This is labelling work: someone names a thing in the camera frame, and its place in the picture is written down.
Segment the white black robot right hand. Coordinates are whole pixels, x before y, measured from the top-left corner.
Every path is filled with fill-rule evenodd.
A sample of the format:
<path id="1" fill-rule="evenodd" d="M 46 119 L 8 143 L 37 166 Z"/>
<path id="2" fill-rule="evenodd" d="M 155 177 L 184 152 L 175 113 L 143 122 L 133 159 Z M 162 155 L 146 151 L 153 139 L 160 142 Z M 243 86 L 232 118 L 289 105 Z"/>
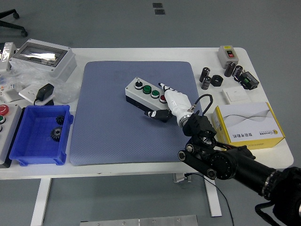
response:
<path id="1" fill-rule="evenodd" d="M 178 126 L 183 127 L 186 121 L 192 115 L 194 109 L 188 99 L 188 96 L 163 83 L 159 83 L 158 85 L 164 91 L 168 109 L 148 111 L 144 112 L 144 114 L 150 118 L 157 119 L 163 122 L 166 122 L 173 116 L 175 116 Z"/>

